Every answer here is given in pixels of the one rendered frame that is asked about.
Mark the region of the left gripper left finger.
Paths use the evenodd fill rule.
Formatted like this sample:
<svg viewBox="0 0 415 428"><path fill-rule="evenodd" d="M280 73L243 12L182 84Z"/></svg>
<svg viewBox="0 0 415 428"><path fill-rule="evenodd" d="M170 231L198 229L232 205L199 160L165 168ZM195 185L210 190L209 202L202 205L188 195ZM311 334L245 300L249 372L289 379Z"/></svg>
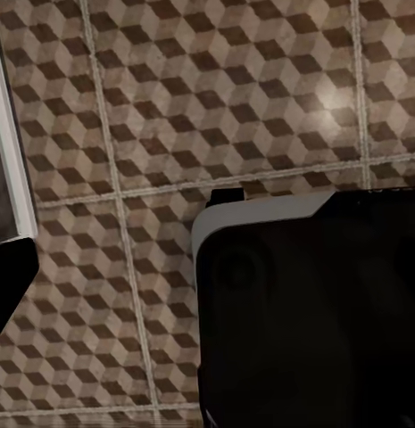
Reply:
<svg viewBox="0 0 415 428"><path fill-rule="evenodd" d="M0 333L39 271L33 239L0 243Z"/></svg>

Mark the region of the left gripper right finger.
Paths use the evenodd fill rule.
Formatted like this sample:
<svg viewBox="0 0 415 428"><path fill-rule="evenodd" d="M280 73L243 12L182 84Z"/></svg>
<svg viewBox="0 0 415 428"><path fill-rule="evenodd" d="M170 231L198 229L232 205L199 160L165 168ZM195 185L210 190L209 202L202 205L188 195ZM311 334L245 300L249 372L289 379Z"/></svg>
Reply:
<svg viewBox="0 0 415 428"><path fill-rule="evenodd" d="M404 236L399 240L393 269L415 300L415 239Z"/></svg>

